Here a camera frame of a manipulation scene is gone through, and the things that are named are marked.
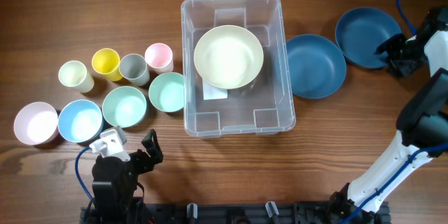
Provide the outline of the dark blue bowl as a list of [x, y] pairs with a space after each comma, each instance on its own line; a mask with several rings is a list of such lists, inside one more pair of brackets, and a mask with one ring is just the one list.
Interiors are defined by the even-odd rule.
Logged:
[[386, 12], [377, 8], [352, 9], [339, 19], [335, 40], [346, 59], [357, 67], [380, 69], [387, 66], [385, 52], [377, 48], [402, 29]]
[[347, 64], [332, 41], [315, 34], [303, 34], [287, 41], [286, 49], [294, 95], [321, 99], [341, 88]]

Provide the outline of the mint green bowl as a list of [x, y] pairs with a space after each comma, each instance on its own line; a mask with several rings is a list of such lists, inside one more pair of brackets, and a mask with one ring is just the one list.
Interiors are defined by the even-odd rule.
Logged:
[[144, 94], [132, 86], [117, 87], [110, 91], [102, 104], [105, 121], [115, 127], [132, 127], [140, 123], [147, 110]]
[[173, 113], [185, 106], [184, 76], [176, 72], [162, 73], [150, 84], [148, 96], [159, 111]]

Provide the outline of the light blue small bowl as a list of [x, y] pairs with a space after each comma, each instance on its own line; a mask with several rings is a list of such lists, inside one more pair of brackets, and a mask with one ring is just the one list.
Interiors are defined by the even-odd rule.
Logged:
[[104, 126], [102, 111], [93, 101], [79, 99], [67, 104], [59, 115], [60, 135], [72, 143], [83, 143], [97, 137]]

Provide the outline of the grey plastic cup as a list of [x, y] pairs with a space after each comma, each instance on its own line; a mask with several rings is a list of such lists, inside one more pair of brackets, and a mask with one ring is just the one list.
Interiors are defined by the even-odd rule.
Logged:
[[150, 80], [145, 59], [136, 53], [128, 54], [121, 59], [119, 72], [125, 79], [136, 86], [143, 86]]

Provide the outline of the pink plastic cup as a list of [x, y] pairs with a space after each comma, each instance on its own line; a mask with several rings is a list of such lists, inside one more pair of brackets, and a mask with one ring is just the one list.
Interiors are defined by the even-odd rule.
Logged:
[[172, 49], [164, 43], [150, 45], [144, 55], [148, 66], [157, 74], [174, 70], [174, 55]]

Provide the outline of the yellow plastic cup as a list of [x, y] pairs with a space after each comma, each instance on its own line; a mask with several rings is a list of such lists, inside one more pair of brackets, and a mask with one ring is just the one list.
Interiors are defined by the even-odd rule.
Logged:
[[120, 56], [111, 48], [98, 50], [92, 57], [92, 67], [103, 77], [110, 81], [119, 81], [123, 78], [119, 71]]

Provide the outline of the cream plastic cup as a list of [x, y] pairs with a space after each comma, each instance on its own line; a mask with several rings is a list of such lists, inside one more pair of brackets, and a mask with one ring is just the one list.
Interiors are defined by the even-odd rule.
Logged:
[[76, 60], [63, 64], [59, 69], [58, 78], [61, 84], [80, 93], [91, 91], [95, 84], [86, 66]]

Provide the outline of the pale pink small bowl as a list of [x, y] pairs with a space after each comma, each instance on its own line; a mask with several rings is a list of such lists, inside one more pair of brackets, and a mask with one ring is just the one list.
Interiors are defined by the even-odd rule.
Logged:
[[23, 107], [15, 117], [13, 131], [23, 144], [36, 146], [52, 141], [58, 134], [58, 113], [48, 103], [37, 101]]

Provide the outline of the clear plastic storage container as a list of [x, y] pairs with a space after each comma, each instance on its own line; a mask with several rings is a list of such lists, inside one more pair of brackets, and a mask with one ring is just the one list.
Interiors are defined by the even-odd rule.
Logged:
[[[185, 131], [192, 137], [276, 134], [296, 123], [284, 17], [280, 0], [185, 0], [181, 4]], [[221, 25], [243, 27], [258, 38], [263, 67], [254, 81], [227, 90], [227, 99], [204, 100], [193, 54], [199, 39]]]

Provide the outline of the cream large bowl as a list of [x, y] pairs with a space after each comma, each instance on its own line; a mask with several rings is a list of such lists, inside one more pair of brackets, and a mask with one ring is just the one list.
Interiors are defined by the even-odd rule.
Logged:
[[251, 31], [236, 25], [221, 25], [197, 42], [193, 62], [200, 77], [226, 90], [252, 82], [264, 64], [263, 47]]

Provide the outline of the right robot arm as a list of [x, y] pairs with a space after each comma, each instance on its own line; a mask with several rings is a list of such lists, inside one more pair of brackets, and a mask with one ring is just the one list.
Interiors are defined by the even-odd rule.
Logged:
[[414, 171], [447, 152], [447, 7], [431, 8], [411, 38], [398, 33], [380, 43], [389, 71], [398, 78], [423, 64], [430, 79], [403, 107], [396, 133], [375, 163], [335, 192], [325, 218], [329, 223], [374, 223], [386, 198]]

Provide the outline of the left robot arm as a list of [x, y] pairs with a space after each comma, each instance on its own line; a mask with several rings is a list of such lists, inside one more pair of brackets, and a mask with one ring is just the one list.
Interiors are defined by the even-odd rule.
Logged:
[[104, 223], [143, 222], [147, 216], [144, 200], [134, 196], [134, 191], [143, 187], [138, 176], [153, 171], [163, 161], [154, 129], [141, 141], [143, 150], [128, 153], [125, 143], [123, 129], [113, 127], [90, 144], [92, 152], [99, 155], [92, 168], [92, 190], [97, 218]]

